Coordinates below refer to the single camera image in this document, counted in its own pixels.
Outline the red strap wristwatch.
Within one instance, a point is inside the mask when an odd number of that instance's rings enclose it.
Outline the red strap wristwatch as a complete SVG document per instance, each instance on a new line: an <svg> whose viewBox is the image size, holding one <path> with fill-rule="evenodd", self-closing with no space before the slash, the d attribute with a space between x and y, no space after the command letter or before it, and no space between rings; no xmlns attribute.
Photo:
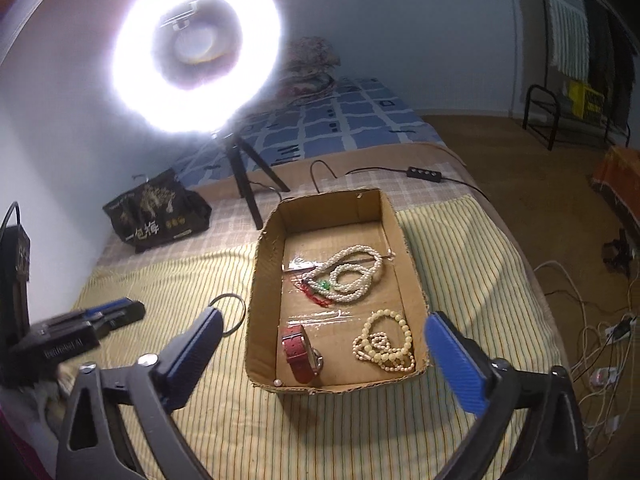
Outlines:
<svg viewBox="0 0 640 480"><path fill-rule="evenodd" d="M311 345L302 324L282 328L280 341L286 362L296 382L306 385L319 376L323 368L323 358Z"/></svg>

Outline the dark thin bangle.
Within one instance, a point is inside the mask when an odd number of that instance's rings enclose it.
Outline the dark thin bangle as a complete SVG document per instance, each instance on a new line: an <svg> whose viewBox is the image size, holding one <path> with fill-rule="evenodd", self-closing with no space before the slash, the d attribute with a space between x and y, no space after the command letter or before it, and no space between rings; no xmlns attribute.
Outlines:
<svg viewBox="0 0 640 480"><path fill-rule="evenodd" d="M210 300L208 306L220 312L224 338L235 334L242 327L247 315L245 300L235 292L223 292Z"/></svg>

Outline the black gift bag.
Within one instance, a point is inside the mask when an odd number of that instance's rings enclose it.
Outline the black gift bag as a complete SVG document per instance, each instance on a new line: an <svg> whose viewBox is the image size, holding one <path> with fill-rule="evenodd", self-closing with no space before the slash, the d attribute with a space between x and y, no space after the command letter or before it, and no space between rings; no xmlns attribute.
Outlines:
<svg viewBox="0 0 640 480"><path fill-rule="evenodd" d="M212 207L168 169L115 197L103 211L117 237L140 254L207 231Z"/></svg>

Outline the plaid beige bed sheet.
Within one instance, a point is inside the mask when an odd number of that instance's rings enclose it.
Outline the plaid beige bed sheet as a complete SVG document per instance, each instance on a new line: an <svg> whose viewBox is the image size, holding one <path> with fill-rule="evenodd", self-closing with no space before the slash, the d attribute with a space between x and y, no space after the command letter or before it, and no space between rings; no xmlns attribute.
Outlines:
<svg viewBox="0 0 640 480"><path fill-rule="evenodd" d="M289 162L278 167L276 173L291 189L285 194L286 198L352 188L379 188L397 210L446 202L468 193L483 206L490 203L488 193L474 182L462 159L446 146L435 143L388 144L323 155ZM98 265L131 270L257 240L259 231L245 200L239 198L235 180L227 178L203 185L198 188L198 194L212 206L207 231L141 254L111 235Z"/></svg>

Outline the yellow striped bed sheet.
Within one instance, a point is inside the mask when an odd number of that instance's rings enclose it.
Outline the yellow striped bed sheet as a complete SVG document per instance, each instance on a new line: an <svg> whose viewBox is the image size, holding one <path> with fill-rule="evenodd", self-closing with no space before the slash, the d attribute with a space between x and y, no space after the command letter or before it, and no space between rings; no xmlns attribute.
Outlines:
<svg viewBox="0 0 640 480"><path fill-rule="evenodd" d="M468 196L398 216L430 307L490 356L546 372L565 351L539 289L506 234ZM247 296L253 243L198 256L93 271L77 309L122 297L144 303L143 321L108 336L90 360L128 365L185 330L224 292ZM226 339L176 421L217 479L431 479L473 419L442 374L322 396L277 396L252 386L245 337Z"/></svg>

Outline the black tripod stand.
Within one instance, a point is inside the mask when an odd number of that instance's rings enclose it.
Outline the black tripod stand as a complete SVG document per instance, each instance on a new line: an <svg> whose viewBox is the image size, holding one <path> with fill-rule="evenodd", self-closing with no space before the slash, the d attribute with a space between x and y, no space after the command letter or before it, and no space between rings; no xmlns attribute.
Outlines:
<svg viewBox="0 0 640 480"><path fill-rule="evenodd" d="M232 176L234 177L236 187L238 188L239 196L245 200L255 228L260 231L264 227L264 220L262 220L262 214L258 208L253 190L253 183L248 177L246 166L242 159L242 154L245 154L249 160L254 162L254 164L271 180L273 186L268 186L268 190L281 195L282 193L290 192L291 189L276 174L268 162L258 154L258 151L256 151L247 142L247 140L244 140L239 133L227 132L218 134L215 138L215 142L224 153L224 156L227 157L228 162L230 162Z"/></svg>

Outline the open cardboard box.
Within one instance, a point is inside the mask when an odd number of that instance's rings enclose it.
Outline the open cardboard box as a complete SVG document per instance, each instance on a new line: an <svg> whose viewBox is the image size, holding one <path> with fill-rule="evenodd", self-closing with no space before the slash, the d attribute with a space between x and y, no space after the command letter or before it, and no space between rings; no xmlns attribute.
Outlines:
<svg viewBox="0 0 640 480"><path fill-rule="evenodd" d="M288 198L259 235L245 370L272 392L343 393L401 382L430 364L416 264L378 188ZM282 328L302 324L323 368L296 382Z"/></svg>

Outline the orange cardboard box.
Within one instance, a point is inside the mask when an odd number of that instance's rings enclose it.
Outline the orange cardboard box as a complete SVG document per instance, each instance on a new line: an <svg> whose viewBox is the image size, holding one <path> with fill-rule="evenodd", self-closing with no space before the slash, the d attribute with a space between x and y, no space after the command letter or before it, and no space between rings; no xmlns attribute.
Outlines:
<svg viewBox="0 0 640 480"><path fill-rule="evenodd" d="M611 195L631 225L639 229L639 151L612 146L591 177L592 186Z"/></svg>

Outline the blue patterned blanket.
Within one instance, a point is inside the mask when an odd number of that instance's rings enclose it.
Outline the blue patterned blanket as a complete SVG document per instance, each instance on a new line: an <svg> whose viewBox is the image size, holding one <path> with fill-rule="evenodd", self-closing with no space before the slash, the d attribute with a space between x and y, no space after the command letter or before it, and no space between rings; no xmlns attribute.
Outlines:
<svg viewBox="0 0 640 480"><path fill-rule="evenodd" d="M444 141L376 78L343 78L320 100L260 114L240 138L271 167L378 145Z"/></svg>

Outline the black metal clothes rack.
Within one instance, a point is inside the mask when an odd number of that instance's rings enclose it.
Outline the black metal clothes rack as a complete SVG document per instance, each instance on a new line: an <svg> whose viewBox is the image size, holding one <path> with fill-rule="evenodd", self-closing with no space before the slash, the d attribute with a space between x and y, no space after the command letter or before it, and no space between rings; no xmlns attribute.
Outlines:
<svg viewBox="0 0 640 480"><path fill-rule="evenodd" d="M638 52L634 58L636 83L631 95L630 113L625 128L616 127L605 114L605 100L600 122L597 124L584 122L575 117L570 110L572 101L567 96L567 87L568 82L574 79L560 73L551 64L553 44L548 1L540 0L540 2L544 64L542 64L541 81L534 81L526 88L522 127L539 136L548 150L553 150L555 145L560 143L603 145L607 148L611 145L620 145L629 148L632 139L630 124L632 101L634 92L639 89L639 40L612 3L608 0L597 0L620 20L620 24L624 26L631 43Z"/></svg>

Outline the yellow box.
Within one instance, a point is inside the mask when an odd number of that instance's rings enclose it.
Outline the yellow box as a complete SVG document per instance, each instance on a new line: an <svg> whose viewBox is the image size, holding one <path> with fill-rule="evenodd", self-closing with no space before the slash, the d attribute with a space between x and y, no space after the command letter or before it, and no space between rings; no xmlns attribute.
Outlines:
<svg viewBox="0 0 640 480"><path fill-rule="evenodd" d="M600 122L603 107L604 95L589 84L582 81L570 80L567 87L567 96L572 101L572 114L584 122L597 124Z"/></svg>

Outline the hanging dark clothes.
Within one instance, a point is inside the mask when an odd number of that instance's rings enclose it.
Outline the hanging dark clothes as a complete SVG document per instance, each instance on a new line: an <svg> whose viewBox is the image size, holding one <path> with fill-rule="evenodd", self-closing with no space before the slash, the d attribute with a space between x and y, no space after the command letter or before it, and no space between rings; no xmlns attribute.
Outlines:
<svg viewBox="0 0 640 480"><path fill-rule="evenodd" d="M605 99L605 114L625 128L636 83L638 52L620 20L597 0L584 0L589 34L588 84Z"/></svg>

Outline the hanging white striped cloth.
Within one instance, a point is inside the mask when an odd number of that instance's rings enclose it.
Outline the hanging white striped cloth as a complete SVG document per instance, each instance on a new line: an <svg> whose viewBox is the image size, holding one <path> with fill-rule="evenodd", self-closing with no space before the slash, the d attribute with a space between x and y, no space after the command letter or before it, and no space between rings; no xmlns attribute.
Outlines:
<svg viewBox="0 0 640 480"><path fill-rule="evenodd" d="M552 32L551 64L562 74L586 82L589 28L584 0L547 0Z"/></svg>

